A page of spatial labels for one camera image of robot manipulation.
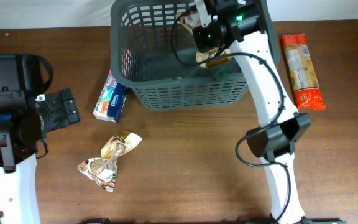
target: tissue box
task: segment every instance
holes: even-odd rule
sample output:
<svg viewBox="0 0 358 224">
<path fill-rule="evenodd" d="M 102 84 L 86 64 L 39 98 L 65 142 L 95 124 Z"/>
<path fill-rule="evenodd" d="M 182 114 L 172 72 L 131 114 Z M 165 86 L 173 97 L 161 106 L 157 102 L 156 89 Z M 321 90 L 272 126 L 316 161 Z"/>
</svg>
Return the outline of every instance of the tissue box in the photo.
<svg viewBox="0 0 358 224">
<path fill-rule="evenodd" d="M 127 93 L 128 88 L 118 83 L 110 71 L 93 115 L 97 119 L 117 123 L 121 116 Z"/>
</svg>

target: camera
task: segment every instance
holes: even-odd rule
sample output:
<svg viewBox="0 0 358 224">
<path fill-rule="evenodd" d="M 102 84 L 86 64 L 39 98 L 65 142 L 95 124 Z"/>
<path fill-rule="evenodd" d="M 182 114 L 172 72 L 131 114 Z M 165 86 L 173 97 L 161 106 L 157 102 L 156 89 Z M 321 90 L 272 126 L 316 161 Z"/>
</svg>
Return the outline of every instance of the camera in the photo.
<svg viewBox="0 0 358 224">
<path fill-rule="evenodd" d="M 266 0 L 250 0 L 246 4 L 239 4 L 237 0 L 204 2 L 212 21 L 206 27 L 193 29 L 193 37 L 201 53 L 215 48 L 229 48 L 236 40 L 242 42 L 243 36 L 260 31 L 267 33 L 273 61 L 276 65 L 280 63 L 280 51 Z"/>
<path fill-rule="evenodd" d="M 44 82 L 42 64 L 49 79 Z M 38 55 L 0 55 L 0 167 L 14 172 L 16 164 L 38 152 L 41 140 L 48 153 L 46 134 L 80 122 L 70 89 L 45 95 L 53 68 Z"/>
</svg>

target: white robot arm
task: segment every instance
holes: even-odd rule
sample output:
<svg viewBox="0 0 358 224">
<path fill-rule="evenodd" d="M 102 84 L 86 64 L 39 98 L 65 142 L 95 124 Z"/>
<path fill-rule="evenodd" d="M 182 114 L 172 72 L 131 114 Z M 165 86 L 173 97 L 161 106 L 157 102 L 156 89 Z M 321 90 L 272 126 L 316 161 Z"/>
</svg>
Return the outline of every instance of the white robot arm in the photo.
<svg viewBox="0 0 358 224">
<path fill-rule="evenodd" d="M 226 48 L 229 47 L 231 53 L 248 53 L 256 55 L 267 62 L 270 68 L 273 70 L 274 75 L 277 77 L 279 81 L 279 85 L 273 79 L 272 74 L 267 70 L 266 66 L 261 64 L 260 61 L 256 60 L 253 57 L 246 57 L 243 55 L 234 56 L 237 60 L 250 89 L 252 97 L 255 102 L 259 124 L 260 127 L 273 127 L 272 122 L 276 122 L 276 126 L 280 126 L 279 124 L 285 123 L 287 121 L 296 119 L 295 117 L 299 115 L 299 112 L 296 106 L 291 102 L 287 93 L 283 91 L 284 106 L 280 116 L 276 118 L 278 108 L 281 105 L 280 102 L 280 88 L 284 90 L 282 83 L 280 81 L 280 77 L 278 75 L 277 69 L 275 68 L 275 64 L 272 57 L 269 36 L 267 32 L 263 32 L 262 30 L 255 30 L 255 21 L 258 19 L 254 19 L 255 15 L 252 14 L 252 9 L 245 9 L 244 11 L 237 10 L 235 6 L 223 4 L 221 7 L 226 7 L 226 9 L 219 8 L 219 0 L 217 1 L 204 1 L 204 0 L 196 0 L 195 1 L 197 11 L 199 12 L 202 28 L 199 27 L 193 31 L 193 35 L 195 35 L 196 43 L 200 50 L 202 50 L 202 46 L 204 50 L 207 50 L 208 47 L 212 47 L 215 44 L 219 44 L 221 46 L 222 43 L 226 44 Z M 227 12 L 222 12 L 224 23 L 218 23 L 219 18 L 219 10 L 231 11 L 232 15 L 227 16 Z M 218 15 L 216 21 L 213 21 L 213 16 Z M 227 31 L 225 36 L 225 32 L 216 33 L 216 29 L 224 30 L 227 27 L 235 27 L 231 30 Z M 203 35 L 208 35 L 206 39 L 203 40 Z M 234 35 L 241 34 L 242 38 L 234 37 Z M 217 37 L 218 40 L 210 41 L 208 38 Z M 281 138 L 285 138 L 286 135 L 280 132 L 275 132 L 275 134 L 281 134 Z M 278 220 L 279 224 L 293 224 L 300 222 L 305 213 L 300 205 L 298 199 L 298 192 L 296 189 L 295 182 L 295 174 L 293 170 L 293 161 L 294 161 L 294 153 L 293 152 L 280 152 L 277 150 L 276 155 L 274 151 L 263 151 L 265 153 L 255 153 L 258 154 L 262 164 L 269 164 L 270 162 L 279 162 L 281 164 L 285 164 L 289 171 L 290 176 L 290 200 L 288 201 L 288 177 L 285 172 L 285 169 L 282 166 L 265 166 L 265 172 L 268 180 L 268 185 L 270 188 L 270 195 L 272 199 L 272 216 L 275 220 Z M 286 204 L 287 208 L 285 213 L 282 214 Z"/>
<path fill-rule="evenodd" d="M 33 154 L 17 164 L 13 173 L 7 174 L 0 167 L 0 224 L 40 223 L 35 192 L 36 166 Z"/>
</svg>

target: gray plastic basket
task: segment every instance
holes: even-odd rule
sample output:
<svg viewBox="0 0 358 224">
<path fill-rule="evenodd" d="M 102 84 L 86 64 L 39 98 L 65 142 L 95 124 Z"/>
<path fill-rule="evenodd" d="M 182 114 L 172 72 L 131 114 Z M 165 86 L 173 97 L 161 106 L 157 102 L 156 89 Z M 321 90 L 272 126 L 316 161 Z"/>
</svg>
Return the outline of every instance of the gray plastic basket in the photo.
<svg viewBox="0 0 358 224">
<path fill-rule="evenodd" d="M 236 60 L 212 68 L 184 67 L 170 47 L 175 15 L 190 0 L 117 0 L 111 8 L 111 70 L 152 110 L 237 102 L 248 85 Z M 196 62 L 193 36 L 175 29 L 175 47 L 182 60 Z"/>
</svg>

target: white wall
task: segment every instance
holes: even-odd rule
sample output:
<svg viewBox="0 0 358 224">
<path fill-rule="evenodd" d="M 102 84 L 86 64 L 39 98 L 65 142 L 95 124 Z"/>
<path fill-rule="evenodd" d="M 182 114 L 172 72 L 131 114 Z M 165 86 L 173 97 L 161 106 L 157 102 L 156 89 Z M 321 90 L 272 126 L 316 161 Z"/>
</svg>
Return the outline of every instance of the white wall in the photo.
<svg viewBox="0 0 358 224">
<path fill-rule="evenodd" d="M 0 0 L 0 29 L 109 26 L 114 1 Z M 273 21 L 358 19 L 358 0 L 268 0 L 268 6 Z"/>
</svg>

